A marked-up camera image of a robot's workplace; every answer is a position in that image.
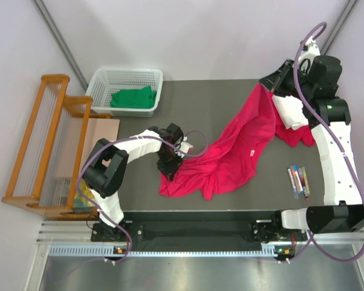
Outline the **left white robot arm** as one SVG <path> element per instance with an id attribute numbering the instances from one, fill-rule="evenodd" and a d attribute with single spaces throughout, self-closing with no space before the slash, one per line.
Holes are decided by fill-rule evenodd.
<path id="1" fill-rule="evenodd" d="M 83 180 L 99 205 L 99 224 L 112 240 L 125 235 L 122 223 L 118 190 L 121 187 L 128 163 L 145 155 L 158 155 L 157 169 L 172 181 L 192 148 L 179 126 L 171 123 L 166 129 L 149 127 L 138 135 L 119 140 L 106 147 L 110 141 L 99 139 L 83 167 Z"/>

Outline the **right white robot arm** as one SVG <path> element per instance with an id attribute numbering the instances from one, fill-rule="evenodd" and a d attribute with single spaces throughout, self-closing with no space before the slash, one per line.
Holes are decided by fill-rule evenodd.
<path id="1" fill-rule="evenodd" d="M 305 97 L 303 111 L 322 166 L 324 205 L 278 212 L 271 233 L 284 240 L 293 230 L 315 234 L 356 232 L 364 228 L 364 203 L 355 181 L 349 107 L 336 95 L 341 62 L 322 55 L 302 61 L 297 71 L 293 68 L 294 61 L 288 59 L 259 83 L 279 97 Z"/>

